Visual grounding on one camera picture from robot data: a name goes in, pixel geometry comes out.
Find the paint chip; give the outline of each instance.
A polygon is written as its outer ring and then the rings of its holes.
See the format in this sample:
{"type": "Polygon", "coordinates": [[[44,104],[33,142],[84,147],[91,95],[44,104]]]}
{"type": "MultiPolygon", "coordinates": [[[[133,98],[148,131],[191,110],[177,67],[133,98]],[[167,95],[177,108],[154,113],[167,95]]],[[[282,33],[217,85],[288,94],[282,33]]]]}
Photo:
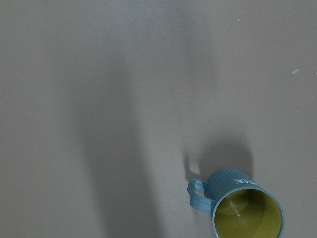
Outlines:
{"type": "Polygon", "coordinates": [[[300,71],[300,69],[296,69],[292,72],[292,74],[297,74],[300,71]]]}

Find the gray surface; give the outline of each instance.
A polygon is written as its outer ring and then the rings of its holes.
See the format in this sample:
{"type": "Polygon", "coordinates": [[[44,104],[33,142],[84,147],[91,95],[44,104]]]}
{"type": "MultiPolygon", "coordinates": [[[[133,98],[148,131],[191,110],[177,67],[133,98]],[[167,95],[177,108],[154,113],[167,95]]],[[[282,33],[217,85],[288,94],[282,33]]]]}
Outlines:
{"type": "Polygon", "coordinates": [[[1,1],[0,236],[214,237],[186,180],[229,166],[316,237],[316,11],[1,1]]]}

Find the mug rim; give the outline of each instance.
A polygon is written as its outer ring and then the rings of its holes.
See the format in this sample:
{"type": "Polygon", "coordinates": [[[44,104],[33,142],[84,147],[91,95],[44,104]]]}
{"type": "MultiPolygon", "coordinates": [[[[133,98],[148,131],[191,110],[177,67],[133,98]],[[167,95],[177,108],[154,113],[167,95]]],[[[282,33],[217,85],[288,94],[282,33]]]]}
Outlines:
{"type": "Polygon", "coordinates": [[[214,209],[213,209],[213,213],[212,213],[212,225],[213,225],[213,229],[214,229],[214,232],[217,236],[217,238],[221,238],[218,234],[218,231],[216,229],[216,224],[215,224],[215,215],[216,215],[216,211],[220,205],[220,203],[227,197],[229,196],[230,194],[234,193],[234,192],[237,192],[237,191],[240,191],[240,190],[245,190],[245,189],[252,189],[252,190],[257,190],[257,191],[261,191],[265,194],[267,194],[268,196],[270,196],[274,201],[275,203],[277,204],[278,208],[279,208],[279,211],[281,213],[281,217],[282,217],[282,224],[281,224],[281,229],[279,231],[279,234],[276,238],[281,238],[283,232],[284,232],[284,226],[285,226],[285,216],[284,216],[284,211],[282,209],[282,206],[281,204],[277,201],[277,199],[269,192],[265,191],[263,188],[261,187],[250,187],[250,186],[243,186],[243,187],[237,187],[233,190],[230,190],[229,192],[227,192],[224,196],[222,196],[218,201],[217,201],[217,204],[215,205],[214,209]]]}

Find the blue handle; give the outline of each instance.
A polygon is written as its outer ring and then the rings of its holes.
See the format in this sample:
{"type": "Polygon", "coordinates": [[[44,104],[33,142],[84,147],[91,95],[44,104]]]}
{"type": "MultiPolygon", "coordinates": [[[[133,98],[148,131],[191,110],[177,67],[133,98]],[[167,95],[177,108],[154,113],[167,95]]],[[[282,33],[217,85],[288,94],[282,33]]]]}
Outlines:
{"type": "Polygon", "coordinates": [[[206,187],[207,183],[204,181],[198,179],[189,180],[187,191],[190,195],[190,205],[201,212],[212,214],[215,201],[196,194],[196,191],[205,193],[206,187]]]}

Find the mug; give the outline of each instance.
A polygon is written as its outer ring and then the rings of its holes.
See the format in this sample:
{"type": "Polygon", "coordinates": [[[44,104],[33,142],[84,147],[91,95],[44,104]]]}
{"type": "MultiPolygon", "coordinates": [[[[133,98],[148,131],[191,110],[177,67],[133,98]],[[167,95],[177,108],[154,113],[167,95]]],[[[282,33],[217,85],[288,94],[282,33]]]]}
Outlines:
{"type": "Polygon", "coordinates": [[[187,191],[190,205],[211,215],[217,238],[282,236],[285,218],[280,203],[239,170],[220,170],[207,182],[191,179],[187,191]]]}

